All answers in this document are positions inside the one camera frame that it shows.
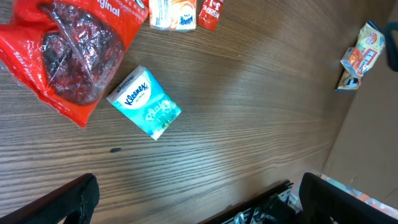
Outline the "red coffee stick sachet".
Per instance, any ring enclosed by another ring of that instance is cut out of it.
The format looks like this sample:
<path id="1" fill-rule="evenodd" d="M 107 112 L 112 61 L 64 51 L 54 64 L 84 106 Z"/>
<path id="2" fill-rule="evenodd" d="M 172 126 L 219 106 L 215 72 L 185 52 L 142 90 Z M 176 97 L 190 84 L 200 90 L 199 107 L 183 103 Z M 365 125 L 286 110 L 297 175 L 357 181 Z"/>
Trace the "red coffee stick sachet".
<path id="1" fill-rule="evenodd" d="M 198 16 L 198 25 L 210 31 L 216 29 L 224 0 L 204 0 Z"/>

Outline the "teal Kleenex tissue pack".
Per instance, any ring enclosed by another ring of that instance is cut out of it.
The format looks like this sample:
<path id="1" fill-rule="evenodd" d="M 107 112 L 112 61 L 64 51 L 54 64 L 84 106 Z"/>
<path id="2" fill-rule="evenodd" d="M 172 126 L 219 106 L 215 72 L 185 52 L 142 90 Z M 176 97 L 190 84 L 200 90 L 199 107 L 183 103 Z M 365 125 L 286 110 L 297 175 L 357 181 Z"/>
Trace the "teal Kleenex tissue pack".
<path id="1" fill-rule="evenodd" d="M 182 112 L 142 65 L 136 67 L 106 99 L 154 140 L 158 140 Z"/>

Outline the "yellow white snack bag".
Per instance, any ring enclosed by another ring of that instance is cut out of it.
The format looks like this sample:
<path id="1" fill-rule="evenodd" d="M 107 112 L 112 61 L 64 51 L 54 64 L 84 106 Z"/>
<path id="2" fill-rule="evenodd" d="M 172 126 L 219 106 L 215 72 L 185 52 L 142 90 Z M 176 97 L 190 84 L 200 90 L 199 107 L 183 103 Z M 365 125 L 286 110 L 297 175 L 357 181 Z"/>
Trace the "yellow white snack bag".
<path id="1" fill-rule="evenodd" d="M 385 45 L 385 36 L 380 28 L 374 21 L 367 21 L 361 28 L 357 43 L 354 46 L 364 56 L 363 76 L 351 75 L 344 68 L 335 90 L 357 90 L 361 85 L 364 74 L 373 67 L 378 57 L 382 54 Z"/>

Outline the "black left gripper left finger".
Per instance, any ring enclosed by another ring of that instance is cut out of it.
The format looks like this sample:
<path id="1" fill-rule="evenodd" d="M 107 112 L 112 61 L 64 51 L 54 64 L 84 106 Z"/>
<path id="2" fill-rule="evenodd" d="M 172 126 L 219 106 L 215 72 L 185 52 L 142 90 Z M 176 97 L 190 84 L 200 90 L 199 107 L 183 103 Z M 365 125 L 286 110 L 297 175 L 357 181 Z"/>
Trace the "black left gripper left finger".
<path id="1" fill-rule="evenodd" d="M 89 224 L 99 199 L 97 179 L 93 174 L 87 173 L 1 217 L 1 223 Z"/>

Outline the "orange small carton box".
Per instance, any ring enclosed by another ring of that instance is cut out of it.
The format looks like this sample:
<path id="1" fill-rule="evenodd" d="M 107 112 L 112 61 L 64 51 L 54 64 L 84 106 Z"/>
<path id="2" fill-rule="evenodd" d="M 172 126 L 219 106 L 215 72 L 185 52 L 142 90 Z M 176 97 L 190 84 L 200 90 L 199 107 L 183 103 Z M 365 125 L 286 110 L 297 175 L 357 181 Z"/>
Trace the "orange small carton box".
<path id="1" fill-rule="evenodd" d="M 340 63 L 351 75 L 363 76 L 364 56 L 358 48 L 348 48 Z"/>

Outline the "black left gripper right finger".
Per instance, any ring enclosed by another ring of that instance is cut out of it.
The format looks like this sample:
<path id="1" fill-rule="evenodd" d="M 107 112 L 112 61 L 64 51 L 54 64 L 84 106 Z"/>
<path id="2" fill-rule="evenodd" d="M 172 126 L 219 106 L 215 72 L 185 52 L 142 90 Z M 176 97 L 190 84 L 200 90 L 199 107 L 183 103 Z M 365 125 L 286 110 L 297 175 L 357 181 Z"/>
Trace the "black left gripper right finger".
<path id="1" fill-rule="evenodd" d="M 305 223 L 397 224 L 397 219 L 347 194 L 318 176 L 303 175 L 299 197 Z"/>

